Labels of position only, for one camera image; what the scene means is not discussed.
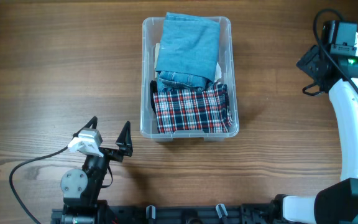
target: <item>storage box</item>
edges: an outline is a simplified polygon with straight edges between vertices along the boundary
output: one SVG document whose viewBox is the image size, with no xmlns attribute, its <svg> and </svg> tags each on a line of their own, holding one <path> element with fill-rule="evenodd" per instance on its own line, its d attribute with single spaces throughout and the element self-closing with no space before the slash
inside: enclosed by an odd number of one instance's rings
<svg viewBox="0 0 358 224">
<path fill-rule="evenodd" d="M 231 24 L 226 17 L 208 17 L 221 25 L 219 37 L 218 63 L 222 70 L 221 82 L 227 85 L 229 93 L 232 126 L 228 133 L 204 133 L 202 130 L 175 131 L 173 134 L 159 134 L 157 119 L 150 102 L 150 82 L 154 78 L 154 50 L 162 35 L 164 17 L 150 17 L 143 22 L 143 61 L 142 61 L 142 105 L 140 111 L 140 132 L 145 138 L 156 141 L 171 141 L 173 138 L 204 138 L 204 140 L 223 140 L 239 132 L 239 115 L 237 111 L 236 81 L 231 40 Z"/>
</svg>

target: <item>folded clothing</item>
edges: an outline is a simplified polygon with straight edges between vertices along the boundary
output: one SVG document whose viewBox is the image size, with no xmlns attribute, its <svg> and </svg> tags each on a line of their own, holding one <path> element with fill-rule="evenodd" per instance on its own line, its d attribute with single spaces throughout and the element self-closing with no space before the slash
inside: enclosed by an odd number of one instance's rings
<svg viewBox="0 0 358 224">
<path fill-rule="evenodd" d="M 220 25 L 210 19 L 167 12 L 156 72 L 166 87 L 204 90 L 214 82 Z M 171 88 L 158 88 L 167 91 Z"/>
<path fill-rule="evenodd" d="M 227 133 L 232 124 L 227 85 L 214 84 L 205 91 L 172 90 L 153 94 L 159 133 L 202 130 Z"/>
</svg>

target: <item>green light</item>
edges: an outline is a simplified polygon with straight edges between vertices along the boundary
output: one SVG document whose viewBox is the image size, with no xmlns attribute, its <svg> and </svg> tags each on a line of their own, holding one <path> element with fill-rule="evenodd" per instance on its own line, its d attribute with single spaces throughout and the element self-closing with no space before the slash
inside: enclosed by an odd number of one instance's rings
<svg viewBox="0 0 358 224">
<path fill-rule="evenodd" d="M 354 59 L 347 59 L 347 62 L 349 62 L 349 64 L 353 65 L 353 63 L 355 63 L 356 60 L 354 60 Z"/>
</svg>

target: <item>wooden surface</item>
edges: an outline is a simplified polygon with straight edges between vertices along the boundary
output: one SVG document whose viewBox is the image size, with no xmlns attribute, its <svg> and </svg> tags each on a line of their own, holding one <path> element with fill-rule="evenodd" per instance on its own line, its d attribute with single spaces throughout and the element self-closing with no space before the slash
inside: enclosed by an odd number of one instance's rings
<svg viewBox="0 0 358 224">
<path fill-rule="evenodd" d="M 31 223 L 9 188 L 11 169 L 67 145 L 93 115 L 105 146 L 132 123 L 133 157 L 111 163 L 114 183 L 99 196 L 110 205 L 269 202 L 339 181 L 333 108 L 328 95 L 302 95 L 311 80 L 295 64 L 314 44 L 318 10 L 358 22 L 358 1 L 53 2 L 0 5 L 0 223 Z M 167 11 L 231 20 L 236 137 L 159 144 L 140 135 L 142 21 Z M 60 179 L 84 159 L 64 152 L 15 173 L 40 221 L 62 207 Z"/>
</svg>

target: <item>plaid shirt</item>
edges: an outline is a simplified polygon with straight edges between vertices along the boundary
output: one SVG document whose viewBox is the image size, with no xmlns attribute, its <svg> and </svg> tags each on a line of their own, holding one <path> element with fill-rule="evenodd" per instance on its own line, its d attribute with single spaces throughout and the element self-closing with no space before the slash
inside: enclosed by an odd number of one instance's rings
<svg viewBox="0 0 358 224">
<path fill-rule="evenodd" d="M 232 124 L 227 85 L 214 84 L 205 91 L 173 90 L 154 93 L 159 133 L 203 130 L 226 133 Z"/>
</svg>

